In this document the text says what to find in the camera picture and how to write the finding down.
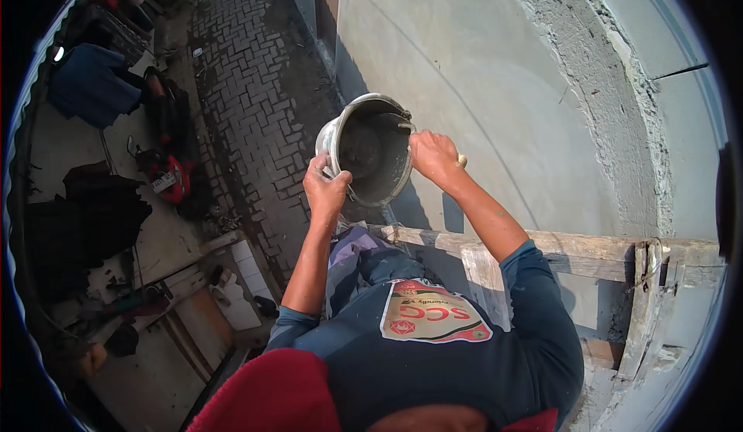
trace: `worker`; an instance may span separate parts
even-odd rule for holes
[[[513,329],[495,326],[477,303],[366,229],[333,235],[352,178],[324,177],[330,156],[321,153],[304,179],[310,228],[265,354],[223,388],[232,392],[223,397],[240,398],[239,409],[267,401],[250,393],[256,379],[274,385],[282,419],[254,430],[556,430],[578,399],[580,342],[542,252],[469,177],[449,137],[424,130],[410,136],[409,150],[413,167],[451,195],[500,263]],[[227,404],[197,417],[198,430],[217,424]],[[301,424],[277,428],[281,421]]]

